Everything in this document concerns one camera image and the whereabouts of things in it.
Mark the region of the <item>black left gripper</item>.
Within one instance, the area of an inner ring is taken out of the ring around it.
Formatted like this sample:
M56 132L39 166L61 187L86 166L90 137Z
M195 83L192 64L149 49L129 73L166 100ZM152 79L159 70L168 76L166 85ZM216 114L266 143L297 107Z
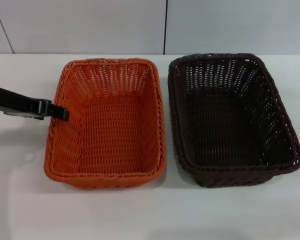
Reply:
M0 111L5 115L38 120L50 116L68 121L70 112L64 107L51 105L51 103L47 99L32 98L0 88Z

